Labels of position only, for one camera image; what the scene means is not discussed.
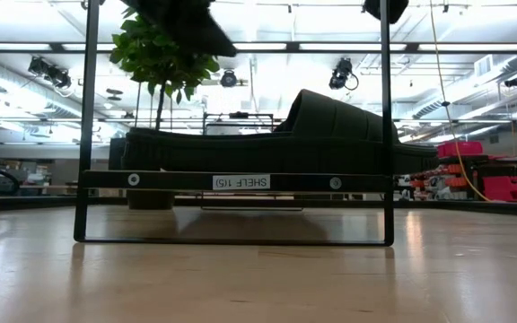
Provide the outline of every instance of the white label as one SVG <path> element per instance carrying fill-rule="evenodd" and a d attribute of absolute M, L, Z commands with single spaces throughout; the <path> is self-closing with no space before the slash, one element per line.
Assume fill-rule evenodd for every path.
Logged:
<path fill-rule="evenodd" d="M 270 189 L 270 175 L 213 176 L 213 190 Z"/>

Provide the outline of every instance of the ceiling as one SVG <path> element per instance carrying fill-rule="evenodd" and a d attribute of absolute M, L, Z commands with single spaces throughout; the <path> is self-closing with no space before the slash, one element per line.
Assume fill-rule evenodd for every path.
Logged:
<path fill-rule="evenodd" d="M 441 42 L 517 42 L 517 1 L 452 1 L 447 13 L 434 1 L 435 26 Z M 217 0 L 211 6 L 212 15 L 233 41 L 379 41 L 380 22 L 368 13 L 361 13 L 361 1 L 288 1 Z M 392 41 L 433 41 L 428 1 L 410 1 L 411 6 L 395 25 L 391 26 Z M 99 42 L 110 43 L 111 35 L 120 33 L 121 13 L 126 6 L 119 0 L 107 0 L 101 7 Z M 87 12 L 75 0 L 0 0 L 0 42 L 84 42 Z M 0 53 L 0 76 L 23 76 L 35 55 Z M 63 94 L 75 106 L 82 101 L 84 57 L 82 54 L 38 54 L 49 63 L 69 70 L 74 86 Z M 485 55 L 442 55 L 441 68 L 446 86 L 474 73 L 474 63 Z M 329 78 L 341 57 L 351 58 L 360 85 L 355 91 L 332 91 Z M 392 99 L 394 118 L 411 118 L 412 113 L 439 93 L 440 82 L 435 55 L 393 55 L 391 58 Z M 309 89 L 347 101 L 363 109 L 381 113 L 381 58 L 380 55 L 339 54 L 241 54 L 235 58 L 220 58 L 222 69 L 233 69 L 240 79 L 250 80 L 250 86 L 224 89 L 218 85 L 200 86 L 191 102 L 175 104 L 175 118 L 200 118 L 203 106 L 211 113 L 234 112 L 241 109 L 273 113 L 284 118 L 300 89 Z M 25 86 L 48 85 L 39 79 Z M 105 109 L 107 89 L 124 93 L 114 107 Z M 491 81 L 468 96 L 454 101 L 464 107 L 464 113 L 499 101 L 517 90 L 503 89 Z M 106 54 L 98 55 L 95 108 L 108 118 L 121 118 L 135 111 L 139 84 L 129 80 Z M 158 98 L 149 96 L 146 86 L 138 96 L 139 117 L 149 118 L 152 104 Z M 170 110 L 171 101 L 165 101 Z M 483 115 L 498 118 L 502 109 Z M 405 135 L 422 131 L 436 134 L 439 127 L 414 125 L 403 129 Z"/>

